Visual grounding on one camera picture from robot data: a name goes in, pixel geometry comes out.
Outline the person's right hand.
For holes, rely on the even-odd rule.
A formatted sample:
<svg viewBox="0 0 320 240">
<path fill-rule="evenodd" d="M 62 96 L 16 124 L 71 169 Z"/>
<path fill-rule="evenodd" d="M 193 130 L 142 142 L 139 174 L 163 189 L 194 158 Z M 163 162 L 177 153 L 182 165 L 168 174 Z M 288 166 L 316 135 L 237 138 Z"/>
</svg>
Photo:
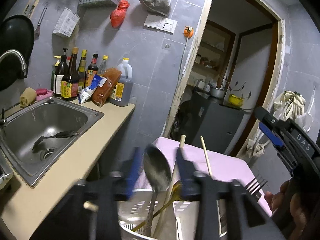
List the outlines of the person's right hand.
<svg viewBox="0 0 320 240">
<path fill-rule="evenodd" d="M 319 239 L 319 189 L 295 179 L 285 181 L 277 194 L 265 199 L 272 220 L 286 239 Z"/>
</svg>

